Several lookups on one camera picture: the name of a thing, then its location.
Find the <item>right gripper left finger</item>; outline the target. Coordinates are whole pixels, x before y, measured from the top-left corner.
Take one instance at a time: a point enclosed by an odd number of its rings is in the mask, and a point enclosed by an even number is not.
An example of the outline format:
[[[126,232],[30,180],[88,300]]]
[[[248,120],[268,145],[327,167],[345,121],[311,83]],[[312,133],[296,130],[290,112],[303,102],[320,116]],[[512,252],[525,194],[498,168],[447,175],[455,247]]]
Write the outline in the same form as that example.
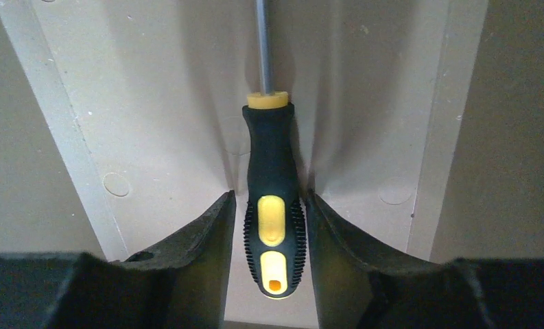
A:
[[[0,253],[0,328],[220,328],[236,198],[123,261]]]

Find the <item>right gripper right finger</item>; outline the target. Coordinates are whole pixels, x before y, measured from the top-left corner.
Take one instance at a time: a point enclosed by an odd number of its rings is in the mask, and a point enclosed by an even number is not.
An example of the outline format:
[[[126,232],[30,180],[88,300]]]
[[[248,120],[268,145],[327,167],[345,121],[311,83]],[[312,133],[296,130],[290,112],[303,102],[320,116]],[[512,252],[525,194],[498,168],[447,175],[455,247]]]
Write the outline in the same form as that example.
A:
[[[544,258],[410,256],[306,201],[321,328],[544,328]]]

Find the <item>black yellow screwdriver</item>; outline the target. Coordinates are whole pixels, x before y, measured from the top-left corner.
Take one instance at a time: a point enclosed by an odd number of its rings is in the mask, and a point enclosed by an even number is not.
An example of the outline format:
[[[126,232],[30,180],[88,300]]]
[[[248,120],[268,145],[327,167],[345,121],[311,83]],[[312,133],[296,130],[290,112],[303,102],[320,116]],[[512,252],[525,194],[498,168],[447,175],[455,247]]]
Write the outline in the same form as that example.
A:
[[[274,86],[268,9],[268,1],[256,1],[260,90],[242,108],[250,134],[243,238],[260,292],[282,300],[300,284],[307,236],[290,137],[295,107]]]

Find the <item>tan plastic storage bin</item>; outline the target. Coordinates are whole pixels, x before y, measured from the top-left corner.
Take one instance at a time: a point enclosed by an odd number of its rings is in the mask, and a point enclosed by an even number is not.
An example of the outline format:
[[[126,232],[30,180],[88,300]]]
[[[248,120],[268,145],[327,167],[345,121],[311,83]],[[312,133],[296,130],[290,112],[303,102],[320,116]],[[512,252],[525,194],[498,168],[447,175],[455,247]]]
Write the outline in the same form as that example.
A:
[[[123,260],[235,190],[229,324],[318,327],[241,235],[251,1],[0,1],[0,252]],[[271,1],[300,187],[419,258],[544,257],[544,1]]]

